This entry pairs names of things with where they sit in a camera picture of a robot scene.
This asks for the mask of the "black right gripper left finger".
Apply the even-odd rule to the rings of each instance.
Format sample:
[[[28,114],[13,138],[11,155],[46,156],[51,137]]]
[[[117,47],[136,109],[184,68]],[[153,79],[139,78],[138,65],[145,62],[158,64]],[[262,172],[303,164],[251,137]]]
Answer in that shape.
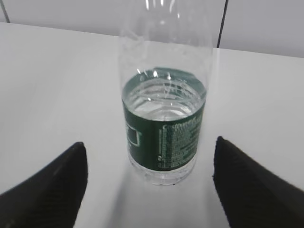
[[[87,188],[83,142],[76,142],[51,163],[0,195],[2,228],[72,228]]]

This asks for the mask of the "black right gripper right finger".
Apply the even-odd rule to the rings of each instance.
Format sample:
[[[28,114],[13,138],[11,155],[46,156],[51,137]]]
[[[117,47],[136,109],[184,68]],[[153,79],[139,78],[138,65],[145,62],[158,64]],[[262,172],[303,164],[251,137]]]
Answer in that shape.
[[[302,228],[304,192],[218,137],[213,182],[232,228]]]

